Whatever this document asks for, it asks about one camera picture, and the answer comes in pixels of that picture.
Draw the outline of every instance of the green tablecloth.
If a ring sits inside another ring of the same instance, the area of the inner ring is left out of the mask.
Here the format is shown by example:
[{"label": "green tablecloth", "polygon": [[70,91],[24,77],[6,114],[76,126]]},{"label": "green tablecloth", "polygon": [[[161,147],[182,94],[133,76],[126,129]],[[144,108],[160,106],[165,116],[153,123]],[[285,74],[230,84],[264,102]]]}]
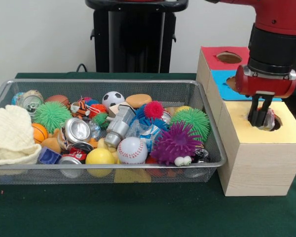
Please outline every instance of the green tablecloth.
[{"label": "green tablecloth", "polygon": [[[98,76],[17,75],[116,78]],[[195,74],[150,77],[192,79]],[[296,177],[286,197],[225,197],[217,173],[205,184],[0,186],[1,236],[296,237]]]}]

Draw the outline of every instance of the metal mesh basket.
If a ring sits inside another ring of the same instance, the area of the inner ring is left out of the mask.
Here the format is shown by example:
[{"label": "metal mesh basket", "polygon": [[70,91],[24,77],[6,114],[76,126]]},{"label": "metal mesh basket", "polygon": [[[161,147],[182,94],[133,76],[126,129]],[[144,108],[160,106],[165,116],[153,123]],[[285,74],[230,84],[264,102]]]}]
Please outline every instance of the metal mesh basket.
[{"label": "metal mesh basket", "polygon": [[87,183],[145,183],[145,182],[207,182],[216,168],[226,161],[202,85],[192,80],[89,80],[89,79],[16,79],[0,88],[0,108],[10,104],[18,92],[36,89],[44,98],[66,95],[70,101],[90,96],[101,101],[108,91],[124,96],[149,94],[164,107],[188,105],[207,113],[212,130],[205,143],[210,162],[188,167],[155,164],[113,165],[1,165],[0,184],[87,184]]}]

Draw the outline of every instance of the purple spiky ball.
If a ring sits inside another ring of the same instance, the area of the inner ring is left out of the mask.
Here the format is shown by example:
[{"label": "purple spiky ball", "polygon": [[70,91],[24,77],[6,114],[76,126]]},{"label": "purple spiky ball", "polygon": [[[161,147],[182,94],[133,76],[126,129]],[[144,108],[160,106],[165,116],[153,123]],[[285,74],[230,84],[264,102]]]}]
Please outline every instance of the purple spiky ball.
[{"label": "purple spiky ball", "polygon": [[177,157],[193,156],[202,142],[197,140],[200,135],[193,135],[195,131],[191,131],[192,127],[190,124],[185,126],[185,122],[177,122],[169,131],[162,131],[150,155],[166,165],[173,164]]}]

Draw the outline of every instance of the cream knit cloth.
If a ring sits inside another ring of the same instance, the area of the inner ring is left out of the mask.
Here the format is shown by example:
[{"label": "cream knit cloth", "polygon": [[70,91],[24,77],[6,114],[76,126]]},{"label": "cream knit cloth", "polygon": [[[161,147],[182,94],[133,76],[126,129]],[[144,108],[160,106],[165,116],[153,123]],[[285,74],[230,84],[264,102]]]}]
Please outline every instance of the cream knit cloth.
[{"label": "cream knit cloth", "polygon": [[18,106],[0,109],[0,165],[35,164],[41,146],[34,143],[29,113]]}]

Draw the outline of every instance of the baseball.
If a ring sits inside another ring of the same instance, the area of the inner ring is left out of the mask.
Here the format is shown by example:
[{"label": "baseball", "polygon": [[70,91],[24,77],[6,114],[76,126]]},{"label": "baseball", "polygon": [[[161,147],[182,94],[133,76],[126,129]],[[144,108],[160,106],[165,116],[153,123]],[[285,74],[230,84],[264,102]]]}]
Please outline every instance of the baseball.
[{"label": "baseball", "polygon": [[122,164],[143,164],[148,150],[143,141],[137,137],[122,140],[117,148],[118,158]]}]

